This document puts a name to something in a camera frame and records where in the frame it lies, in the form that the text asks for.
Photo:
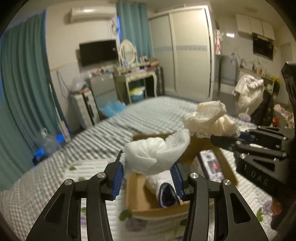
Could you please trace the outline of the right human hand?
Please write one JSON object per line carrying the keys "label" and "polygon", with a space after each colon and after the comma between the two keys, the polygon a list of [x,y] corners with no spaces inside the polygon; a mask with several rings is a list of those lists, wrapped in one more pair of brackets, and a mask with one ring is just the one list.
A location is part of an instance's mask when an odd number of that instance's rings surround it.
{"label": "right human hand", "polygon": [[282,213],[282,205],[280,202],[278,202],[276,199],[272,199],[272,204],[271,204],[271,212],[273,216],[280,215]]}

